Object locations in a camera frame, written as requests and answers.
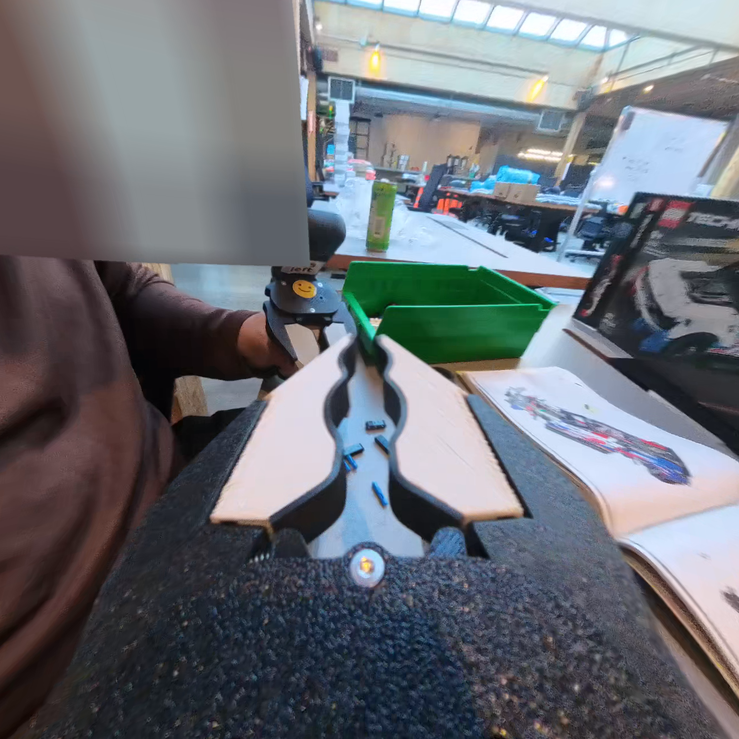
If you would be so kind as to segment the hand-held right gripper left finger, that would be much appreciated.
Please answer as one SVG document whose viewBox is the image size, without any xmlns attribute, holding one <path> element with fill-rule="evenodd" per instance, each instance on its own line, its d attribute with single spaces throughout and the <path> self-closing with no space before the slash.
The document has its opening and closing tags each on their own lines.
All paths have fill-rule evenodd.
<svg viewBox="0 0 739 739">
<path fill-rule="evenodd" d="M 292 529 L 315 540 L 346 504 L 344 442 L 356 337 L 348 335 L 274 390 L 236 461 L 209 521 Z"/>
</svg>

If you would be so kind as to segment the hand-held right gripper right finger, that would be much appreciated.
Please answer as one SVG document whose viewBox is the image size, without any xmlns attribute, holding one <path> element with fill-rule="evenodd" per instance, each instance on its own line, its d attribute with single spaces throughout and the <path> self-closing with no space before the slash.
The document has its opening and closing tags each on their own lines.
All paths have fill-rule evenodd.
<svg viewBox="0 0 739 739">
<path fill-rule="evenodd" d="M 390 505 L 423 540 L 456 528 L 475 540 L 477 522 L 519 519 L 525 506 L 470 395 L 388 336 L 375 339 L 389 441 Z"/>
</svg>

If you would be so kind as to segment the person's left forearm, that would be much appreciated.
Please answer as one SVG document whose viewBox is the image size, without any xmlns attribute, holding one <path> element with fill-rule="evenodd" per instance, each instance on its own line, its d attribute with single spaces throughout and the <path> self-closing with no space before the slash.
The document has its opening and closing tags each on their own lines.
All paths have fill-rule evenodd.
<svg viewBox="0 0 739 739">
<path fill-rule="evenodd" d="M 191 297 L 140 263 L 97 261 L 95 268 L 139 378 L 235 381 L 266 367 L 238 347 L 242 326 L 255 313 Z"/>
</svg>

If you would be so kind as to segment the white desk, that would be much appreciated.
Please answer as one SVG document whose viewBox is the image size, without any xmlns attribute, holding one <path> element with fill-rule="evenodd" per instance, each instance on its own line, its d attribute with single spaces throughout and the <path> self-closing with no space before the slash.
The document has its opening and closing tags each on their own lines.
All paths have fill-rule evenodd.
<svg viewBox="0 0 739 739">
<path fill-rule="evenodd" d="M 609 360 L 621 356 L 620 351 L 604 338 L 596 336 L 590 328 L 576 326 L 570 319 L 574 309 L 573 304 L 557 306 L 519 360 L 449 364 L 447 367 L 452 371 L 559 366 L 571 371 L 618 408 L 630 412 L 644 422 L 707 448 L 714 448 L 717 453 L 726 457 L 737 459 L 737 452 L 725 443 L 723 436 L 718 436 L 708 426 L 709 423 L 715 425 L 716 419 L 697 421 L 688 416 L 687 412 L 679 410 L 675 401 L 668 401 L 656 393 L 643 390 L 610 366 Z M 375 515 L 369 506 L 361 502 L 356 483 L 349 485 L 347 495 L 348 508 L 338 522 L 309 545 L 312 555 L 319 558 L 337 557 L 345 554 L 351 545 L 358 544 L 367 537 L 372 537 L 379 543 L 389 542 L 394 550 L 402 553 L 415 553 L 418 550 L 420 540 L 411 533 L 402 532 L 396 524 L 389 524 L 388 529 L 383 528 L 379 515 Z M 574 533 L 568 533 L 564 528 L 565 519 L 558 513 L 559 539 L 553 544 L 540 546 L 538 540 L 532 540 L 527 534 L 523 544 L 538 548 L 505 553 L 503 561 L 513 565 L 529 581 L 540 584 L 552 582 L 556 585 L 573 585 L 575 575 L 594 575 L 594 556 L 614 553 L 614 547 L 605 544 L 605 535 L 602 533 L 597 534 L 593 545 L 585 543 L 585 540 L 578 540 L 577 535 L 585 536 L 593 530 L 593 526 L 579 512 L 575 514 L 575 519 L 576 529 Z M 716 670 L 709 666 L 707 657 L 699 652 L 697 643 L 678 625 L 676 617 L 669 614 L 667 608 L 645 590 L 646 585 L 642 580 L 630 575 L 629 582 L 638 587 L 647 599 L 644 605 L 649 608 L 649 617 L 642 623 L 650 624 L 660 645 L 675 660 L 675 665 L 696 694 L 702 709 L 716 722 L 717 736 L 737 737 L 737 699 L 730 696 L 729 688 L 720 682 Z"/>
</svg>

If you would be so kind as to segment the person's left hand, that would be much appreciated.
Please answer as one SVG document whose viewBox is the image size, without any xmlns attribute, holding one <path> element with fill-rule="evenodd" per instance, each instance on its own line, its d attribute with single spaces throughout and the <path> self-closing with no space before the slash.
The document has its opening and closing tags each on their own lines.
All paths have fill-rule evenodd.
<svg viewBox="0 0 739 739">
<path fill-rule="evenodd" d="M 263 312 L 254 313 L 243 322 L 236 347 L 254 376 L 287 379 L 299 369 L 289 353 L 269 333 Z"/>
</svg>

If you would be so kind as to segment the wooden table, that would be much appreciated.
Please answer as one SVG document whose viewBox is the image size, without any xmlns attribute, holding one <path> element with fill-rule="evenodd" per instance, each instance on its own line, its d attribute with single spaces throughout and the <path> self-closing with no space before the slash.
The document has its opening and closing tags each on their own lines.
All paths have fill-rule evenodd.
<svg viewBox="0 0 739 739">
<path fill-rule="evenodd" d="M 196 376 L 175 377 L 151 341 L 140 347 L 137 377 L 143 394 L 171 426 L 188 417 L 208 415 L 202 382 Z"/>
</svg>

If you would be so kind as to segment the green drink can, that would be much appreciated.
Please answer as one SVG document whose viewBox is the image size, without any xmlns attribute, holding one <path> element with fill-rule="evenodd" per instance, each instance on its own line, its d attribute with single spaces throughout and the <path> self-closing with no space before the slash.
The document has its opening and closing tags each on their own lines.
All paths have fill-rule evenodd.
<svg viewBox="0 0 739 739">
<path fill-rule="evenodd" d="M 390 246 L 397 186 L 390 182 L 373 182 L 366 229 L 366 249 L 386 252 Z"/>
</svg>

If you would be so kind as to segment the clear plastic wrap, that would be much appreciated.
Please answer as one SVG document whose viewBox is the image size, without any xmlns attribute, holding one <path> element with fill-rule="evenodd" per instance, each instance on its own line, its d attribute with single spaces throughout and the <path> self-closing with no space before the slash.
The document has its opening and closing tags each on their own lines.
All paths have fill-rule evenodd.
<svg viewBox="0 0 739 739">
<path fill-rule="evenodd" d="M 347 177 L 336 198 L 336 208 L 344 220 L 346 236 L 366 240 L 373 180 Z"/>
</svg>

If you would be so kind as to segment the green plastic bin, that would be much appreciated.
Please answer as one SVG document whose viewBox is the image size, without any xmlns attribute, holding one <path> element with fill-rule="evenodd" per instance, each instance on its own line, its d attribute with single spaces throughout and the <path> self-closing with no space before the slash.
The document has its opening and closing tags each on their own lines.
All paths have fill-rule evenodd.
<svg viewBox="0 0 739 739">
<path fill-rule="evenodd" d="M 556 303 L 487 268 L 353 262 L 342 290 L 358 342 L 388 336 L 428 364 L 518 359 Z"/>
</svg>

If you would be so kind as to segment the open instruction booklet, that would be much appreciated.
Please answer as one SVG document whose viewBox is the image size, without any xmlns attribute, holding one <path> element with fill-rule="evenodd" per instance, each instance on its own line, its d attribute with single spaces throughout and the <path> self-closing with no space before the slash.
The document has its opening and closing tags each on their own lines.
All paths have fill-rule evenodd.
<svg viewBox="0 0 739 739">
<path fill-rule="evenodd" d="M 619 409 L 566 369 L 459 375 L 580 486 L 737 695 L 737 461 Z"/>
</svg>

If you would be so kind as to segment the person's brown sweater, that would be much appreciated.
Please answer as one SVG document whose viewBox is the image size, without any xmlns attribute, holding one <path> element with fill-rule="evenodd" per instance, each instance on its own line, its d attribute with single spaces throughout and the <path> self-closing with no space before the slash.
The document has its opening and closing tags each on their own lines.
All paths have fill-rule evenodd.
<svg viewBox="0 0 739 739">
<path fill-rule="evenodd" d="M 174 287 L 140 265 L 2 257 L 2 737 L 64 672 L 128 532 L 170 477 L 169 424 L 122 329 Z"/>
</svg>

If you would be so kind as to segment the long wooden workbench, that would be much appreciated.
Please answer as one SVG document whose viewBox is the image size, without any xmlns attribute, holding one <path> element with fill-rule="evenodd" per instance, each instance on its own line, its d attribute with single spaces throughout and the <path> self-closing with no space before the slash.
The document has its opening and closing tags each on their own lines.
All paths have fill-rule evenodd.
<svg viewBox="0 0 739 739">
<path fill-rule="evenodd" d="M 515 199 L 505 199 L 503 197 L 495 196 L 491 192 L 487 191 L 467 191 L 463 189 L 456 189 L 451 187 L 439 187 L 439 196 L 453 196 L 457 199 L 478 199 L 481 201 L 489 201 L 505 206 L 524 206 L 531 208 L 548 208 L 550 210 L 565 211 L 570 214 L 574 214 L 579 206 L 583 206 L 583 212 L 588 214 L 597 214 L 604 210 L 604 206 L 598 206 L 594 202 L 587 202 L 581 204 L 579 201 L 575 203 L 564 202 L 563 199 L 534 199 L 532 202 L 522 202 Z"/>
</svg>

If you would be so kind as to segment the black toy set box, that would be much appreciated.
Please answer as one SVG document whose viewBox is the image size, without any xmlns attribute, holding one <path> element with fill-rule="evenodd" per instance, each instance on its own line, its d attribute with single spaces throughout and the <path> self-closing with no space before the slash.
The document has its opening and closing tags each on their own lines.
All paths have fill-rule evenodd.
<svg viewBox="0 0 739 739">
<path fill-rule="evenodd" d="M 737 364 L 737 201 L 636 193 L 573 318 L 631 357 Z"/>
</svg>

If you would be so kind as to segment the whiteboard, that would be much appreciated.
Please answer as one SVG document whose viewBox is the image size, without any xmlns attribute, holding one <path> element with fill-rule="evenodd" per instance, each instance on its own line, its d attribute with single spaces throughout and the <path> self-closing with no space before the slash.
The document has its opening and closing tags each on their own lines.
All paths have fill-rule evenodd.
<svg viewBox="0 0 739 739">
<path fill-rule="evenodd" d="M 694 195 L 728 127 L 704 117 L 624 107 L 590 176 L 590 198 L 626 206 L 638 192 Z"/>
</svg>

